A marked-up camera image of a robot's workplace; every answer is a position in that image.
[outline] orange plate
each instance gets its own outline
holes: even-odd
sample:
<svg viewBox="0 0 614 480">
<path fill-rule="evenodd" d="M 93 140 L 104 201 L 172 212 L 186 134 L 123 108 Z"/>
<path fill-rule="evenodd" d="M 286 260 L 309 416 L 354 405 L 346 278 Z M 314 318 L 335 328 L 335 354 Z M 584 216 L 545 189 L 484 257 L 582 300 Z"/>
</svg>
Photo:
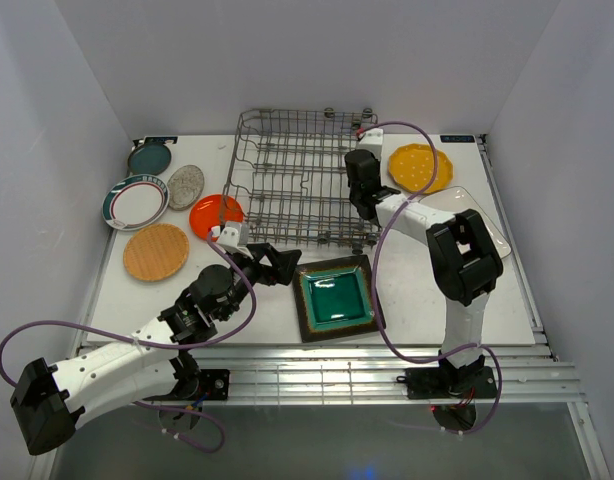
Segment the orange plate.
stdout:
<svg viewBox="0 0 614 480">
<path fill-rule="evenodd" d="M 445 152 L 438 151 L 436 180 L 423 193 L 442 190 L 454 177 L 454 166 Z M 434 156 L 429 145 L 412 143 L 396 149 L 389 157 L 389 174 L 397 185 L 409 192 L 416 192 L 427 185 L 434 168 Z"/>
<path fill-rule="evenodd" d="M 198 200 L 189 212 L 189 225 L 196 235 L 206 240 L 212 227 L 220 225 L 220 207 L 225 211 L 223 221 L 242 222 L 245 218 L 243 209 L 236 200 L 222 195 L 209 195 Z"/>
</svg>

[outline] teal plate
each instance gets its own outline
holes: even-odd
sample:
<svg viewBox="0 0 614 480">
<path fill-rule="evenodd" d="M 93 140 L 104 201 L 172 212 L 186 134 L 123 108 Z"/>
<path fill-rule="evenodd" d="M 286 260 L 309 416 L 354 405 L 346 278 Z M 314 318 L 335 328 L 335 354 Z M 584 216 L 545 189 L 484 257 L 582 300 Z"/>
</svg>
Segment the teal plate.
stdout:
<svg viewBox="0 0 614 480">
<path fill-rule="evenodd" d="M 127 159 L 127 166 L 134 175 L 159 175 L 170 163 L 171 150 L 155 141 L 136 147 Z"/>
<path fill-rule="evenodd" d="M 296 267 L 292 286 L 303 343 L 378 331 L 370 281 L 367 255 Z"/>
</svg>

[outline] yellow plate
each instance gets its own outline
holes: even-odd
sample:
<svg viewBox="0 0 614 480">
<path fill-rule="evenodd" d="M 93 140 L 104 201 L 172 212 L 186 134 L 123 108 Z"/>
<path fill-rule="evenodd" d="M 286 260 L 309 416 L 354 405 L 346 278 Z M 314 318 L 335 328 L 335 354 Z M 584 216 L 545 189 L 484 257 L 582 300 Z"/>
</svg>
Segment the yellow plate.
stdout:
<svg viewBox="0 0 614 480">
<path fill-rule="evenodd" d="M 438 151 L 436 180 L 423 193 L 434 193 L 447 186 L 454 178 L 454 166 L 445 152 Z M 427 185 L 434 168 L 434 156 L 429 145 L 412 143 L 398 148 L 389 157 L 389 174 L 397 185 L 409 192 L 416 192 Z"/>
</svg>

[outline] square green dish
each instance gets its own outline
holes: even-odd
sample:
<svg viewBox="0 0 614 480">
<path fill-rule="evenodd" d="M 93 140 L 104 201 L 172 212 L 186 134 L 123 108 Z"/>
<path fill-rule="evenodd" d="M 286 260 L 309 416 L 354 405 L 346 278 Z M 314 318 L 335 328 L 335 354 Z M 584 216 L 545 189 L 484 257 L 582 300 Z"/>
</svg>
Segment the square green dish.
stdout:
<svg viewBox="0 0 614 480">
<path fill-rule="evenodd" d="M 303 343 L 378 331 L 370 282 L 367 255 L 296 267 L 292 287 Z"/>
</svg>

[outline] glass panel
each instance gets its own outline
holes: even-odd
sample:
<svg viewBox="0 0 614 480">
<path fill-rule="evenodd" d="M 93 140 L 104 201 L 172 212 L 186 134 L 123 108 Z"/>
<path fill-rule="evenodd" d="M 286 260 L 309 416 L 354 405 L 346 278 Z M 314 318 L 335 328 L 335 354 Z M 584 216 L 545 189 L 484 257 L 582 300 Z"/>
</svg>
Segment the glass panel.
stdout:
<svg viewBox="0 0 614 480">
<path fill-rule="evenodd" d="M 479 407 L 480 416 L 488 408 Z M 197 452 L 160 434 L 155 412 L 116 410 L 79 430 L 61 449 L 54 480 L 498 479 L 588 478 L 565 404 L 503 404 L 483 431 L 462 439 L 406 430 L 433 425 L 428 407 L 206 408 L 227 430 L 225 447 Z M 192 431 L 212 444 L 201 420 Z"/>
</svg>

